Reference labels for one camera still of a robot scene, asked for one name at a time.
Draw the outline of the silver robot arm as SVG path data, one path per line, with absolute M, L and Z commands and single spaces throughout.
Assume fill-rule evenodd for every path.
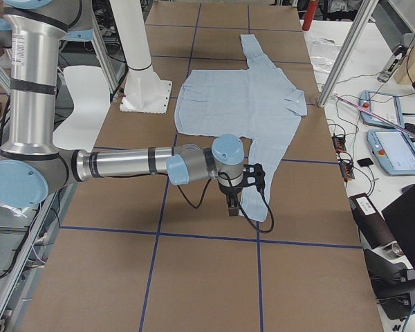
M 210 148 L 195 145 L 94 152 L 53 141 L 57 61 L 61 40 L 93 38 L 90 1 L 5 1 L 12 30 L 10 132 L 0 145 L 0 203 L 26 208 L 90 178 L 162 174 L 172 184 L 217 179 L 233 201 L 245 179 L 243 145 L 222 135 Z

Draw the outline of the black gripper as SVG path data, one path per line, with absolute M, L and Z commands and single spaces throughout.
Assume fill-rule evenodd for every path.
M 218 177 L 219 189 L 226 196 L 228 204 L 228 215 L 237 216 L 239 214 L 238 208 L 238 193 L 243 188 L 243 176 L 230 179 L 228 175 L 219 175 Z

